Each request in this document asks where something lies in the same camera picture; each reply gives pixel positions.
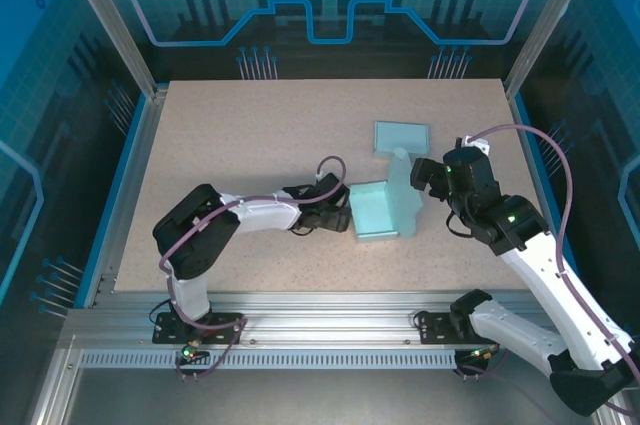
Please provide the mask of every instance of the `table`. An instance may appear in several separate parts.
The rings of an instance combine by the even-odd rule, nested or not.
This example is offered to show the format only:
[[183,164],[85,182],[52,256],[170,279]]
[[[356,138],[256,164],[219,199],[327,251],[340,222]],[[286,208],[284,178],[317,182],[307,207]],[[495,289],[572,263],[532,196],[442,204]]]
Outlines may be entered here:
[[[115,289],[166,290],[151,231],[195,186],[244,195],[313,180],[337,154],[347,183],[384,180],[373,157],[376,120],[426,123],[430,157],[457,136],[512,122],[499,80],[190,81],[169,86]],[[490,137],[503,193],[538,204],[515,132]],[[234,237],[208,274],[210,291],[524,289],[488,247],[447,231],[445,204],[423,195],[409,240],[360,244],[349,230],[307,237],[262,231]],[[461,225],[453,222],[454,227]]]

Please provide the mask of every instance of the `light blue block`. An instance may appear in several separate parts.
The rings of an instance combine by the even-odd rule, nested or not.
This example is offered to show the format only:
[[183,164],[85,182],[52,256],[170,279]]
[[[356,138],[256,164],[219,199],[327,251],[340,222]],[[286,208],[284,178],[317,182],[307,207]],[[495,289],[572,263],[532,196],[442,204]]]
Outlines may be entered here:
[[391,158],[396,148],[405,149],[412,159],[429,153],[429,127],[423,123],[376,122],[374,136],[376,158]]
[[386,181],[349,186],[351,214],[359,242],[413,236],[422,199],[420,192],[411,186],[410,175],[408,152],[396,148]]

